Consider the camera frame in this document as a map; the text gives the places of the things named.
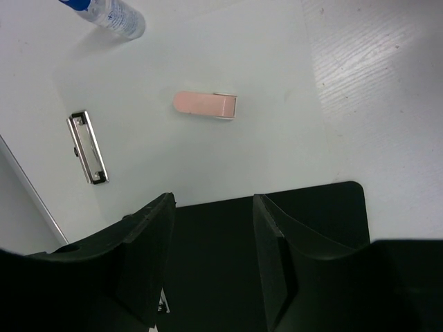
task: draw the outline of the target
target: plastic bottle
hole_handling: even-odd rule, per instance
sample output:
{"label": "plastic bottle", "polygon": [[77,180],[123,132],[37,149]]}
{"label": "plastic bottle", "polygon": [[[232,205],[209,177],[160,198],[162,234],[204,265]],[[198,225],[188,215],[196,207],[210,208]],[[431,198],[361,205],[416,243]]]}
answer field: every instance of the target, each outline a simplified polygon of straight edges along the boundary
{"label": "plastic bottle", "polygon": [[145,32],[142,14],[121,0],[60,0],[82,18],[130,39]]}

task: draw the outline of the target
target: metal binder clip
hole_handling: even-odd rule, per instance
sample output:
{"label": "metal binder clip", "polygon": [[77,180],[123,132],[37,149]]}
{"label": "metal binder clip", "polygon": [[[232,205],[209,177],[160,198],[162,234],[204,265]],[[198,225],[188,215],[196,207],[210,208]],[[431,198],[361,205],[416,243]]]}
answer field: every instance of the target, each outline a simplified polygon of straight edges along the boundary
{"label": "metal binder clip", "polygon": [[80,159],[88,183],[109,182],[88,112],[73,113],[66,121],[74,141],[74,153]]}

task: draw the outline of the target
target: metal clip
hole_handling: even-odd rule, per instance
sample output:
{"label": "metal clip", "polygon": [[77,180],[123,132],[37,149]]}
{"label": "metal clip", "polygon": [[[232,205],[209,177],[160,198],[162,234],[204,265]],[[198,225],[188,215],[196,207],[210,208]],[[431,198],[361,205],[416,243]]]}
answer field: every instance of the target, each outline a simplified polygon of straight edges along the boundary
{"label": "metal clip", "polygon": [[109,182],[88,112],[73,113],[66,121],[74,141],[74,153],[80,159],[88,183]]}

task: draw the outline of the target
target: bottle cap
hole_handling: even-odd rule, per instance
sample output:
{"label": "bottle cap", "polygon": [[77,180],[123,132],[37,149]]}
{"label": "bottle cap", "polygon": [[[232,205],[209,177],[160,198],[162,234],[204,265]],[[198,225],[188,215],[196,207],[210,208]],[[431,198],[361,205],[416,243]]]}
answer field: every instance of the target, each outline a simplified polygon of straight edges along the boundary
{"label": "bottle cap", "polygon": [[59,0],[59,1],[79,12],[88,8],[89,4],[91,3],[91,0]]}

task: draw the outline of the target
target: pink plastic object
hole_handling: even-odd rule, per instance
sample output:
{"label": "pink plastic object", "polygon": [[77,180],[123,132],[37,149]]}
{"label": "pink plastic object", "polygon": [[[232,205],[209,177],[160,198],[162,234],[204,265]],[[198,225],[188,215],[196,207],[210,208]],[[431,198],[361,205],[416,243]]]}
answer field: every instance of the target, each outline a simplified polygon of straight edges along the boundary
{"label": "pink plastic object", "polygon": [[173,104],[182,113],[233,119],[236,102],[236,95],[181,91],[174,96]]}

